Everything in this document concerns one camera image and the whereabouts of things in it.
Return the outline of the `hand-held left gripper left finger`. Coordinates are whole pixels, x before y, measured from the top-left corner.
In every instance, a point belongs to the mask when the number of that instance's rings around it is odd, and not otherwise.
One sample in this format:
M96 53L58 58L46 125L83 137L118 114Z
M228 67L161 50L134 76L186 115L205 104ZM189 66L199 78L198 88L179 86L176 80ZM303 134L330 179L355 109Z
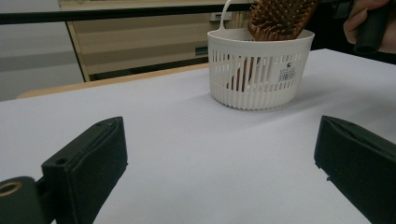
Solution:
M92 224L128 165L123 118L105 119L42 164L57 224Z

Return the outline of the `white slatted plastic basket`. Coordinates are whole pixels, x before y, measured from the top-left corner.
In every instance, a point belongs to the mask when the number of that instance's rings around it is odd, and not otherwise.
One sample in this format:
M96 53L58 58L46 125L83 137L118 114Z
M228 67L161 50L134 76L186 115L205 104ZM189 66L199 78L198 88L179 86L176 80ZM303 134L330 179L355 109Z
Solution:
M247 27L223 25L207 34L213 98L238 109L274 108L299 88L315 34L305 28L287 41L254 41Z

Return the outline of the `black horizontal bar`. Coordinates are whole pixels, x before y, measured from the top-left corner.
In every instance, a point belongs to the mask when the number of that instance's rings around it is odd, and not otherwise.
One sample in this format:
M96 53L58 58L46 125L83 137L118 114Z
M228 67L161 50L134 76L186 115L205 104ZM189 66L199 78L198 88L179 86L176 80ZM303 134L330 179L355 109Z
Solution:
M221 12L225 5L136 7L47 12L0 13L0 25L62 21L92 21Z

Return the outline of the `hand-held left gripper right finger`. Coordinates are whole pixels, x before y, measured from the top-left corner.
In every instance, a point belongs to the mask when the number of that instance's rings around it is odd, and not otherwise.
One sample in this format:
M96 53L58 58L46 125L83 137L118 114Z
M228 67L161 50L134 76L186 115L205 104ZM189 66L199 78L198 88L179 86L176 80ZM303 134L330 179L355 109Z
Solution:
M372 224L396 224L396 144L347 120L324 116L314 160Z

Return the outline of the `white table sheet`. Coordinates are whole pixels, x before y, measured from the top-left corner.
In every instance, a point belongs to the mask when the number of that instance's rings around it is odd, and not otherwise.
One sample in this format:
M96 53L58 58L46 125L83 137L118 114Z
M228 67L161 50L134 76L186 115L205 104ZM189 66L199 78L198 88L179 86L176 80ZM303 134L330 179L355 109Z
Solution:
M315 165L326 115L396 143L396 65L314 50L295 98L261 111L215 101L204 69L0 102L0 181L122 117L129 164L95 224L369 224Z

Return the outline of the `white wall power outlet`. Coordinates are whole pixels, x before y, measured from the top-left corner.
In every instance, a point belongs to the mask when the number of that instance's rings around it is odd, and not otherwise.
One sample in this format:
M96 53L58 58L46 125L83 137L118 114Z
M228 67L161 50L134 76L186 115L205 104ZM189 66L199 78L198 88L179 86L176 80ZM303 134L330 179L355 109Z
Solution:
M210 13L209 14L209 20L210 21L230 21L232 19L232 13L231 12L226 12L224 14L220 12L215 12L215 13Z

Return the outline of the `wooden paddle hairbrush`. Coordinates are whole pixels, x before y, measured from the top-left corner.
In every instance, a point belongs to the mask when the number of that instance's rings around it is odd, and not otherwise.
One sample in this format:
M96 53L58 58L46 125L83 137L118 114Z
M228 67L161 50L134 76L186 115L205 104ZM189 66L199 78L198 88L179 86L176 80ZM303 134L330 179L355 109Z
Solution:
M319 0L254 0L247 30L254 41L296 39L318 5Z

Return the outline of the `light wooden cabinet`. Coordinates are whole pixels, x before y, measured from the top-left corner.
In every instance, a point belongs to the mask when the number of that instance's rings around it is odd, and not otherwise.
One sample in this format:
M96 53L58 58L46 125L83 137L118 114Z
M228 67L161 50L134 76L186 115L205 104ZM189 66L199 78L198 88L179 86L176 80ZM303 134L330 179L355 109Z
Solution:
M225 5L227 0L59 0L60 10ZM234 0L230 27L244 23L248 0ZM219 28L210 13L69 21L66 24L87 81L207 60L206 33Z

